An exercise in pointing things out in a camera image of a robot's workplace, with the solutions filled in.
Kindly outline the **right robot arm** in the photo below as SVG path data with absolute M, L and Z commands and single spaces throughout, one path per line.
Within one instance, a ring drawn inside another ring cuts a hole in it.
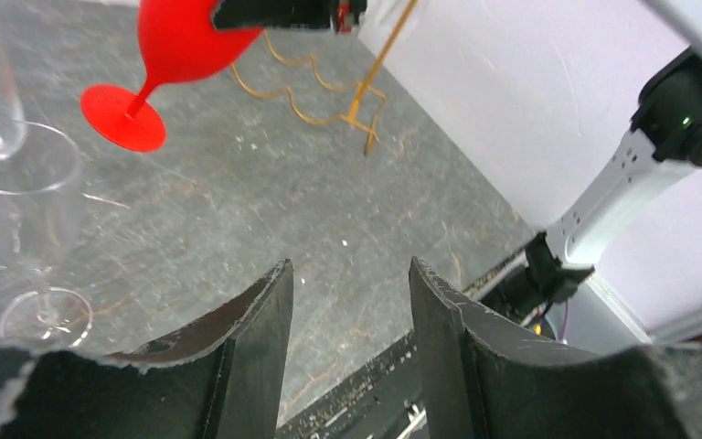
M 428 1 L 388 69 L 536 229 L 484 305 L 563 303 L 702 169 L 702 1 Z

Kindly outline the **red wine glass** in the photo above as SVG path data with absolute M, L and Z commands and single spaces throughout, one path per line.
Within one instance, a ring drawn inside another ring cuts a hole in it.
M 137 36 L 145 68 L 133 93 L 111 84 L 89 87 L 80 108 L 90 126 L 110 142 L 139 153 L 166 139 L 159 113 L 147 102 L 160 86 L 203 80 L 232 64 L 260 36 L 260 27 L 217 31 L 214 1 L 142 1 Z

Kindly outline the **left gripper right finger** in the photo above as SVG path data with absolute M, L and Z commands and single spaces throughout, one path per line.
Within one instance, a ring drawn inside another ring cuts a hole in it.
M 595 403 L 576 372 L 593 354 L 519 327 L 418 257 L 409 290 L 432 437 L 596 437 Z

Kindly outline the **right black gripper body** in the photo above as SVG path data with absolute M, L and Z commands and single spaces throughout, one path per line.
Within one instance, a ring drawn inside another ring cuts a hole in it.
M 328 0 L 331 28 L 334 32 L 352 32 L 360 26 L 367 11 L 367 0 Z

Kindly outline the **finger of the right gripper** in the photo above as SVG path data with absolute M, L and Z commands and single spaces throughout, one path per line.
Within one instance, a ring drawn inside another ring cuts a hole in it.
M 327 1 L 225 0 L 211 13 L 216 30 L 238 28 L 329 29 L 332 24 Z

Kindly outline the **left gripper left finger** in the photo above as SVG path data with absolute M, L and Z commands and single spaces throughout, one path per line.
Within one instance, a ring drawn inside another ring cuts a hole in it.
M 293 264 L 284 259 L 219 308 L 113 358 L 167 390 L 158 437 L 272 438 L 292 318 Z

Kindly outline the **clear green-rimmed wine glass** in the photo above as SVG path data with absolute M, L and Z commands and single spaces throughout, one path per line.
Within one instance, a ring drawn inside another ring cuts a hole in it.
M 23 143 L 0 157 L 0 263 L 25 277 L 29 290 L 0 316 L 0 337 L 78 347 L 90 333 L 92 309 L 80 293 L 52 286 L 50 272 L 76 246 L 84 214 L 82 157 L 60 130 L 20 121 Z

